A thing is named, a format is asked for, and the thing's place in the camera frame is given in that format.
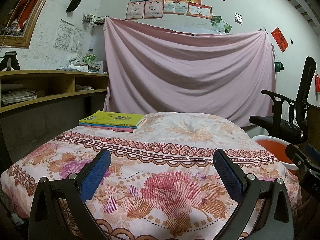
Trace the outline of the red plastic trash bin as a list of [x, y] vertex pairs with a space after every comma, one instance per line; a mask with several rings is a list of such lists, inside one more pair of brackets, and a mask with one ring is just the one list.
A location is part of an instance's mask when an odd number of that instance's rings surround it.
[[288, 142], [268, 135], [256, 135], [252, 139], [275, 155], [292, 174], [297, 173], [298, 167], [285, 154]]

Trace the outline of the black office chair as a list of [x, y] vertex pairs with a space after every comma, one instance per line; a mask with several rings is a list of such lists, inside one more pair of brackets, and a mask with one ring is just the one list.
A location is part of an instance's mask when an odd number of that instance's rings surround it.
[[308, 140], [309, 130], [306, 114], [309, 109], [308, 96], [312, 78], [316, 72], [316, 61], [308, 56], [304, 63], [303, 73], [295, 100], [278, 93], [262, 90], [272, 102], [271, 116], [251, 116], [250, 123], [264, 128], [268, 135], [299, 145]]

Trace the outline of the pink book under stack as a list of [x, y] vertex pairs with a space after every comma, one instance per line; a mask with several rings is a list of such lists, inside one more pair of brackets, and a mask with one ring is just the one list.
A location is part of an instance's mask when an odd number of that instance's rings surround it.
[[115, 132], [127, 132], [127, 133], [133, 133], [136, 131], [136, 129], [133, 128], [119, 128], [119, 127], [105, 127], [105, 126], [89, 126], [89, 125], [81, 125], [88, 128], [99, 128], [99, 129], [105, 129]]

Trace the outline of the yellow book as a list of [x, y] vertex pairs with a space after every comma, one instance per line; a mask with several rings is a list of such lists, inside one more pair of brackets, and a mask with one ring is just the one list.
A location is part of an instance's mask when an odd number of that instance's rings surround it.
[[96, 113], [80, 119], [80, 124], [93, 124], [93, 125], [109, 125], [109, 126], [130, 126], [136, 127], [143, 120], [142, 114], [127, 114], [97, 111]]

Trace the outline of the floral pink tablecloth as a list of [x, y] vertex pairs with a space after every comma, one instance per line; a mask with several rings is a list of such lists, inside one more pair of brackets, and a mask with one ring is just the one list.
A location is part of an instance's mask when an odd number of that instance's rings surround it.
[[156, 113], [133, 133], [76, 126], [17, 161], [1, 175], [3, 191], [22, 218], [38, 181], [79, 172], [105, 148], [111, 165], [87, 206], [112, 239], [213, 239], [235, 210], [213, 164], [222, 149], [244, 172], [281, 178], [293, 210], [298, 178], [243, 129], [201, 113]]

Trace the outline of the wooden shelf unit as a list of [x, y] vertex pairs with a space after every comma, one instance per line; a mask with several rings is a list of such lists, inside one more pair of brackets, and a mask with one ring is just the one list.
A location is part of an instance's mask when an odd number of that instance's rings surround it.
[[1, 115], [11, 115], [41, 105], [105, 93], [107, 74], [63, 70], [15, 70], [1, 72], [1, 85], [22, 84], [43, 96], [25, 102], [1, 105]]

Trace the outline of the papers pile on shelf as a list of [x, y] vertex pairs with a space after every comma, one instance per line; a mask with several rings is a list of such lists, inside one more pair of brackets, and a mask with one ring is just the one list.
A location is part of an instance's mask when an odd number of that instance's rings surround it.
[[68, 66], [61, 66], [57, 70], [73, 71], [73, 72], [84, 72], [84, 73], [100, 73], [103, 74], [106, 63], [104, 61], [96, 61], [93, 64], [83, 63], [83, 57], [78, 54], [69, 59]]

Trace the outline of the green glass jar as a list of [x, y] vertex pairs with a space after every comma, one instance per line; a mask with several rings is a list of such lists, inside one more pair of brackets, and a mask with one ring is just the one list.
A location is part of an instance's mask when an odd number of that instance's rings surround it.
[[95, 62], [96, 57], [97, 56], [95, 55], [94, 50], [90, 48], [86, 55], [83, 57], [82, 61], [83, 63], [93, 64]]

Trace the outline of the pink hanging sheet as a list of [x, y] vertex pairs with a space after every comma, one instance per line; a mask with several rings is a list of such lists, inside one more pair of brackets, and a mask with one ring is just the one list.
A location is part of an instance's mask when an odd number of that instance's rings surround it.
[[266, 32], [212, 35], [176, 32], [107, 18], [109, 84], [104, 110], [132, 114], [206, 113], [240, 127], [271, 114], [273, 47]]

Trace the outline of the red paper wall hanging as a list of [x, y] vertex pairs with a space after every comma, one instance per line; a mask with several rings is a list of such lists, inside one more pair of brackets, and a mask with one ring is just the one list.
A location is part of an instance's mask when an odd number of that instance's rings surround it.
[[276, 41], [280, 51], [283, 53], [287, 47], [289, 46], [287, 40], [285, 39], [284, 35], [282, 34], [282, 32], [280, 31], [280, 29], [278, 27], [276, 27], [273, 31], [272, 31], [272, 36], [274, 38], [274, 40]]

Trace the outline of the photo prints on wall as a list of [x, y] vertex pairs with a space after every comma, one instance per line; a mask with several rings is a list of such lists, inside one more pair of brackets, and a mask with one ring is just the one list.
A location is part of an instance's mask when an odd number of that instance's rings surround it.
[[229, 34], [232, 30], [232, 26], [228, 23], [226, 23], [221, 16], [213, 16], [211, 19], [211, 24], [213, 27], [213, 30], [227, 33]]

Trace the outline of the wall calendar paper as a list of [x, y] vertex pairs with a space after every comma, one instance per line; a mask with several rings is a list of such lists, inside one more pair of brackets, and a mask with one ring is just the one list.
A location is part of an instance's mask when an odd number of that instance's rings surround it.
[[84, 31], [61, 19], [53, 47], [71, 53], [82, 54]]

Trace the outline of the black object on wall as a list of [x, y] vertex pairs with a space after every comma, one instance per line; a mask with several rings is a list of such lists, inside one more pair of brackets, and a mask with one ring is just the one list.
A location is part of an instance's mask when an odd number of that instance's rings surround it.
[[73, 12], [80, 4], [81, 0], [71, 0], [70, 4], [68, 5], [66, 12]]

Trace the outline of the wooden picture frame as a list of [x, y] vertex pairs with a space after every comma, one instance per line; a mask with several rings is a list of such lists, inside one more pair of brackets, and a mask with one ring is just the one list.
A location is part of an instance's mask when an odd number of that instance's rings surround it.
[[29, 48], [36, 22], [47, 0], [14, 0], [1, 20], [1, 47]]

